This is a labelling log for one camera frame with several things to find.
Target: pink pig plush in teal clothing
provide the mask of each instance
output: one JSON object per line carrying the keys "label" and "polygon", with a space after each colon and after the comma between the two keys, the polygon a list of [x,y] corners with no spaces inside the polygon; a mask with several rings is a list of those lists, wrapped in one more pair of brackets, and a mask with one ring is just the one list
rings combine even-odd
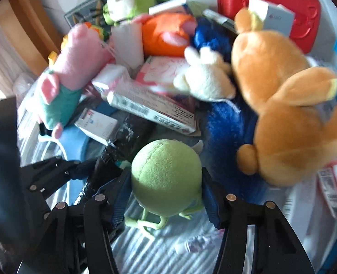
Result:
{"label": "pink pig plush in teal clothing", "polygon": [[59,139],[63,127],[74,113],[83,88],[114,57],[96,31],[77,24],[68,34],[68,43],[52,69],[38,80],[36,106],[39,122],[43,122],[52,137]]}

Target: cream plush rabbit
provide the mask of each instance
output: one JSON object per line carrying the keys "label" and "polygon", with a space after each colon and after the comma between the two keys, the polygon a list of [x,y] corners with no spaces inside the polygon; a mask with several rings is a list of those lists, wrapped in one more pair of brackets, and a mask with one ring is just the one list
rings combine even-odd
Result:
{"label": "cream plush rabbit", "polygon": [[221,54],[212,51],[210,47],[202,47],[199,55],[191,46],[186,47],[184,54],[190,67],[185,74],[175,77],[176,89],[206,102],[235,97],[236,89],[228,78],[232,69],[223,61]]}

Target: green plush toy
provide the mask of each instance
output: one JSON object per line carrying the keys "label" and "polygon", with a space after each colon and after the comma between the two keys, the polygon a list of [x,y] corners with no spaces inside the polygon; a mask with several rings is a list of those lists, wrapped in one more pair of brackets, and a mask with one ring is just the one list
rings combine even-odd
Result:
{"label": "green plush toy", "polygon": [[[161,229],[177,214],[191,219],[190,214],[203,208],[201,181],[201,162],[195,150],[175,140],[149,143],[132,162],[132,190],[143,207],[142,218],[126,216],[125,224],[152,239],[146,228]],[[193,201],[196,205],[189,207]],[[148,212],[159,215],[161,221],[147,221]]]}
{"label": "green plush toy", "polygon": [[168,0],[107,0],[103,6],[105,22],[114,25],[129,20],[142,13],[148,13],[150,7]]}

